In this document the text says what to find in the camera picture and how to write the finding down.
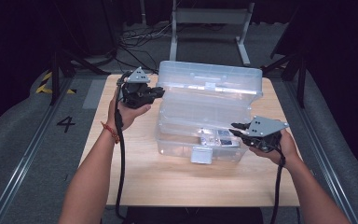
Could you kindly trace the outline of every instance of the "plastic latch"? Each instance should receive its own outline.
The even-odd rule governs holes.
[[[216,83],[205,82],[205,90],[214,91],[216,88]]]
[[[191,151],[191,162],[211,164],[213,149],[211,147],[193,147]]]

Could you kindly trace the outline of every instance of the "printed number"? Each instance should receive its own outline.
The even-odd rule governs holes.
[[[65,133],[67,133],[68,129],[69,129],[69,126],[75,125],[75,123],[71,123],[71,121],[72,121],[72,117],[68,116],[65,119],[63,119],[60,122],[58,122],[57,125],[65,126]]]

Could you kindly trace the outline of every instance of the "wooden table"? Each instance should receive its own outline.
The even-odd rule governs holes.
[[[85,159],[106,121],[110,100],[119,76],[109,76],[103,90],[81,161]],[[150,87],[158,77],[150,76]],[[269,79],[263,78],[264,96],[252,103],[252,114],[286,120]],[[155,126],[161,99],[124,132],[126,175],[122,205],[152,206],[273,206],[277,165],[247,151],[241,161],[197,164],[190,158],[160,155]],[[116,145],[107,204],[115,204],[120,170],[120,148]],[[280,206],[299,206],[293,181],[282,171]]]

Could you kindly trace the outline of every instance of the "wire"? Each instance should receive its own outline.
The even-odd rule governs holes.
[[[121,72],[124,73],[123,69],[121,68],[121,64],[120,64],[121,61],[118,60],[118,59],[116,59],[116,62],[117,62],[117,64],[118,64],[118,67],[120,68]]]
[[[298,207],[296,207],[296,212],[297,212],[297,223],[300,224],[301,223],[301,213],[300,213],[300,209]]]
[[[278,213],[278,206],[279,206],[279,191],[280,191],[280,185],[281,185],[281,175],[282,175],[282,168],[286,164],[286,158],[283,156],[283,153],[281,151],[281,145],[279,147],[274,148],[278,153],[281,155],[280,163],[278,165],[278,172],[277,172],[277,179],[275,182],[275,204],[274,204],[274,210],[272,212],[272,217],[270,223],[275,223],[277,213]]]
[[[105,65],[105,64],[108,64],[110,62],[113,61],[113,59],[115,59],[115,57],[113,56],[112,53],[108,53],[107,55],[105,55],[106,59],[100,61],[100,62],[97,62],[97,63],[91,63],[92,65],[96,66],[96,67],[99,67],[99,66],[102,66],[102,65]],[[71,63],[71,65],[74,67],[74,68],[79,68],[79,69],[84,69],[84,68],[87,68],[81,64],[76,64],[76,63]]]
[[[124,49],[125,51],[127,51],[136,61],[138,61],[138,62],[143,66],[143,68],[145,68],[145,69],[147,69],[147,70],[150,70],[150,71],[152,71],[152,72],[155,73],[155,74],[158,74],[158,69],[157,69],[156,61],[153,60],[153,58],[150,56],[150,54],[147,53],[147,54],[150,56],[150,58],[153,60],[154,65],[156,66],[155,69],[150,68],[149,66],[147,66],[146,64],[144,64],[143,62],[141,62],[141,61],[140,61],[133,53],[131,53],[128,49],[125,49],[125,48],[122,48],[122,49]]]
[[[60,17],[61,17],[61,19],[62,19],[62,21],[63,21],[63,24],[65,25],[66,30],[68,31],[69,35],[72,37],[72,39],[73,39],[74,43],[77,45],[77,47],[78,47],[85,55],[93,56],[93,55],[91,55],[89,52],[87,52],[86,50],[84,50],[83,47],[79,44],[79,42],[78,42],[77,39],[75,38],[75,35],[72,33],[72,31],[71,31],[71,29],[70,29],[70,27],[69,27],[68,22],[66,21],[65,17],[63,16],[62,11],[60,10],[59,6],[57,5],[56,1],[52,1],[52,2],[53,2],[53,4],[54,4],[54,6],[56,7],[58,13],[60,14]],[[115,47],[112,47],[110,50],[108,50],[108,51],[105,53],[105,55],[111,54],[112,51],[114,51],[114,50],[115,50]]]
[[[163,26],[161,29],[157,30],[157,31],[154,31],[154,28],[153,30],[149,33],[149,34],[145,34],[145,35],[137,35],[135,33],[135,35],[133,36],[129,36],[129,37],[126,37],[126,38],[123,38],[123,40],[131,40],[131,39],[136,39],[136,38],[145,38],[145,37],[150,37],[151,39],[153,39],[153,37],[155,36],[158,36],[158,38],[162,37],[162,36],[170,36],[170,35],[165,35],[166,32],[167,32],[167,28],[169,28],[172,24],[168,24],[166,26]]]
[[[126,172],[126,156],[125,156],[125,144],[124,144],[124,136],[123,136],[123,131],[122,131],[122,119],[121,119],[121,115],[120,115],[120,111],[118,110],[118,97],[119,97],[119,93],[121,92],[121,85],[122,83],[117,82],[117,87],[116,87],[116,101],[115,101],[115,124],[116,124],[116,129],[117,129],[117,135],[120,138],[120,154],[121,154],[121,168],[120,168],[120,179],[118,182],[118,191],[117,191],[117,198],[116,198],[116,206],[115,206],[115,210],[116,210],[116,215],[121,218],[121,219],[125,219],[121,214],[120,214],[120,201],[121,201],[121,193],[123,191],[123,183],[124,183],[124,176],[125,176],[125,172]]]

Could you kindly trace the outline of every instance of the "metal rail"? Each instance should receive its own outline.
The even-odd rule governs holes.
[[[69,86],[71,85],[72,79],[71,78],[64,78],[62,80],[60,92],[67,92]],[[11,176],[10,180],[5,187],[4,192],[0,197],[0,222],[2,221],[7,209],[10,207],[11,202],[13,201],[14,197],[16,196],[17,191],[20,188],[22,180],[26,176],[34,157],[42,143],[48,125],[50,124],[52,118],[54,117],[60,103],[62,102],[63,97],[65,94],[60,94],[57,102],[54,105],[48,107],[46,114],[44,115],[39,127],[37,128],[33,139],[30,142],[30,145],[25,150],[24,155],[22,156],[21,161],[17,165],[13,175]]]
[[[351,223],[358,223],[358,218],[351,207],[351,204],[344,192],[344,189],[339,183],[337,174],[334,171],[333,166],[331,165],[329,159],[324,152],[324,147],[322,143],[319,141],[319,138],[315,130],[313,129],[312,122],[310,121],[307,111],[302,109],[296,100],[296,87],[293,83],[290,82],[284,82],[284,85],[289,92],[290,98],[293,100],[293,103],[296,106],[296,111],[298,115],[301,117],[301,120],[306,127],[307,133],[312,142],[312,150],[315,154],[316,160],[321,166],[322,172],[324,173],[324,178],[333,194],[334,200],[345,213]]]

